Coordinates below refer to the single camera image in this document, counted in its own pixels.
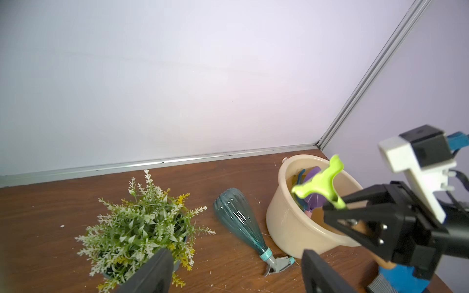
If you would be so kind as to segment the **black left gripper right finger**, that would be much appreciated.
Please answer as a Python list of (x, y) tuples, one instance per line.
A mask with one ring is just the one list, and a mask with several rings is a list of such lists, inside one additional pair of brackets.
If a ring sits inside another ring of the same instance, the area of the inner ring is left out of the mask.
[(313, 250), (304, 250), (301, 269), (307, 293), (356, 293), (356, 290)]

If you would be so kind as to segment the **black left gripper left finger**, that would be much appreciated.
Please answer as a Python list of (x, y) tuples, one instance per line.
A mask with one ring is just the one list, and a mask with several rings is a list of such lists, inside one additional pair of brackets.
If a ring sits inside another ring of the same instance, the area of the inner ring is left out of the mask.
[(174, 262), (167, 249), (159, 250), (125, 283), (117, 293), (168, 293), (172, 284)]

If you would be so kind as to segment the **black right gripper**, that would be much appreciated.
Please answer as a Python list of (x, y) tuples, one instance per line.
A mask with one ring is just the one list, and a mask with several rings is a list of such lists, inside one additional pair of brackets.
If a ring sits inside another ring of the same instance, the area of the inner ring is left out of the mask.
[(439, 222), (401, 181), (376, 184), (346, 196), (362, 208), (341, 209), (326, 203), (324, 221), (385, 261), (412, 267), (413, 275), (430, 280), (443, 255), (469, 257), (469, 210), (441, 202)]

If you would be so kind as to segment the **green rake wooden handle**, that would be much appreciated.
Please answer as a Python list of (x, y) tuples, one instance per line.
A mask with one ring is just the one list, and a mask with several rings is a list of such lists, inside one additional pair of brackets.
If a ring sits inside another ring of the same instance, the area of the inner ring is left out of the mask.
[[(291, 189), (291, 193), (296, 195), (299, 199), (305, 199), (309, 194), (320, 194), (322, 195), (330, 204), (332, 204), (333, 208), (336, 208), (339, 211), (347, 210), (347, 206), (344, 200), (338, 195), (333, 181), (335, 177), (344, 170), (344, 164), (341, 161), (338, 155), (332, 156), (329, 161), (329, 166), (315, 175), (312, 179), (306, 181), (303, 184), (295, 185)], [(348, 227), (352, 228), (353, 230), (365, 235), (371, 236), (372, 232), (371, 229), (367, 226), (364, 221), (358, 221), (355, 219), (352, 220), (345, 220), (345, 223)], [(396, 267), (395, 263), (390, 261), (385, 261), (373, 252), (371, 252), (371, 256), (377, 262), (379, 266), (384, 269), (394, 269)]]

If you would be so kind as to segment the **purple trowel pink handle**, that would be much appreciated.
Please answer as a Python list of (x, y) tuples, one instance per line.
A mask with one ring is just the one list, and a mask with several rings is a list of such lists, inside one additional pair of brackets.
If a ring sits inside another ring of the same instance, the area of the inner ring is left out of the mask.
[[(310, 179), (312, 179), (314, 176), (316, 176), (318, 173), (320, 173), (321, 169), (319, 167), (314, 167), (310, 171), (306, 173), (306, 176), (304, 178), (303, 183), (306, 183)], [(326, 198), (320, 194), (309, 194), (305, 199), (305, 205), (304, 205), (304, 213), (308, 217), (311, 218), (312, 212), (317, 209), (317, 208), (322, 208), (323, 204), (326, 202)]]

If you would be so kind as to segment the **blue fork yellow handle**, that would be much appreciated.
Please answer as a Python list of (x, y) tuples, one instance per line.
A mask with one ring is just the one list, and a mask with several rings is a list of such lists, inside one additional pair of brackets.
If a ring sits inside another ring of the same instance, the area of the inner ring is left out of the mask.
[[(297, 177), (296, 177), (296, 181), (294, 182), (293, 186), (296, 186), (296, 185), (300, 185), (303, 183), (303, 180), (304, 180), (304, 173), (306, 172), (305, 169), (302, 169)], [(308, 206), (308, 203), (304, 200), (304, 199), (300, 199), (296, 194), (291, 194), (295, 203), (300, 207), (300, 209), (305, 212), (305, 211), (308, 211), (309, 210), (309, 206)]]

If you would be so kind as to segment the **cream plastic bucket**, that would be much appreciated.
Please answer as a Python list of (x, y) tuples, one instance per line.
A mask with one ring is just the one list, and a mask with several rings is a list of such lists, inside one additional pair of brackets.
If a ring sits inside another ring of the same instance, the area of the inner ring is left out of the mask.
[(325, 253), (338, 246), (359, 247), (360, 244), (324, 223), (323, 210), (315, 209), (307, 216), (290, 194), (293, 181), (303, 169), (325, 169), (329, 162), (318, 156), (295, 155), (285, 159), (278, 171), (278, 188), (266, 213), (267, 230), (274, 243), (285, 254), (301, 258), (304, 250)]

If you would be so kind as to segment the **blue grey gardening glove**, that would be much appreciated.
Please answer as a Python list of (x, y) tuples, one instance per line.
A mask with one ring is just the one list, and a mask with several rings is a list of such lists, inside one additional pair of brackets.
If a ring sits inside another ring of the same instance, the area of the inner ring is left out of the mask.
[(393, 269), (379, 266), (379, 274), (365, 288), (367, 293), (429, 293), (429, 280), (413, 276), (414, 268), (397, 265)]

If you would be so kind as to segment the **artificial green potted plant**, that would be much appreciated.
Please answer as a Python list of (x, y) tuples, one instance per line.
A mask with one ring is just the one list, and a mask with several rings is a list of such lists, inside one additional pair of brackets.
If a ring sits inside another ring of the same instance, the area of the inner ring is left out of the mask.
[(104, 276), (104, 282), (97, 287), (101, 293), (123, 285), (163, 249), (170, 251), (174, 265), (191, 271), (196, 237), (216, 234), (194, 222), (207, 206), (187, 208), (189, 194), (172, 197), (169, 190), (154, 183), (149, 170), (144, 173), (145, 184), (134, 178), (129, 181), (132, 200), (123, 199), (116, 204), (100, 199), (107, 213), (99, 215), (96, 225), (76, 237), (83, 245), (78, 255), (86, 256), (91, 263), (90, 276)]

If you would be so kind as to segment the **teal spray bottle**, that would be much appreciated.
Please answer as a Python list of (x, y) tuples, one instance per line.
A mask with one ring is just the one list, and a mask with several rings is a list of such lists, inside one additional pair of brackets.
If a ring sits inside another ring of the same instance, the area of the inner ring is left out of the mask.
[(292, 256), (275, 257), (266, 245), (255, 214), (245, 195), (237, 188), (229, 188), (213, 204), (217, 219), (229, 232), (254, 249), (267, 264), (265, 276), (280, 273), (295, 263)]

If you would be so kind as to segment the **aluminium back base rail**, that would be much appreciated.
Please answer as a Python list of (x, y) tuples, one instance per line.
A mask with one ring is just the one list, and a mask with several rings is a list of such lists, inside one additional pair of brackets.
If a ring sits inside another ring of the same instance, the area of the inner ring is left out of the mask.
[(80, 168), (66, 168), (60, 170), (24, 173), (19, 175), (2, 175), (1, 187), (9, 188), (30, 184), (48, 183), (68, 179), (87, 178), (115, 173), (132, 172), (153, 168), (173, 167), (202, 162), (223, 161), (243, 157), (273, 155), (289, 153), (293, 151), (316, 150), (316, 144), (301, 144), (282, 147), (261, 148), (256, 150), (231, 151), (225, 153), (213, 153), (208, 155), (175, 157), (168, 159), (154, 159), (147, 161), (127, 162), (119, 164), (106, 164)]

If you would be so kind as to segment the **aluminium right corner post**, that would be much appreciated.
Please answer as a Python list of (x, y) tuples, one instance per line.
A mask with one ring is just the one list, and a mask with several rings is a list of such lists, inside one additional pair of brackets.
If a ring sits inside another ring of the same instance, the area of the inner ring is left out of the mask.
[(359, 101), (364, 97), (386, 64), (393, 57), (395, 52), (398, 51), (399, 47), (404, 43), (407, 36), (410, 34), (414, 26), (418, 23), (431, 3), (432, 0), (417, 0), (412, 3), (403, 19), (393, 31), (393, 34), (387, 40), (380, 53), (377, 55), (363, 78), (360, 80), (350, 97), (345, 102), (342, 109), (339, 111), (338, 115), (327, 128), (327, 131), (315, 144), (319, 150), (322, 151), (326, 148), (344, 121), (348, 118)]

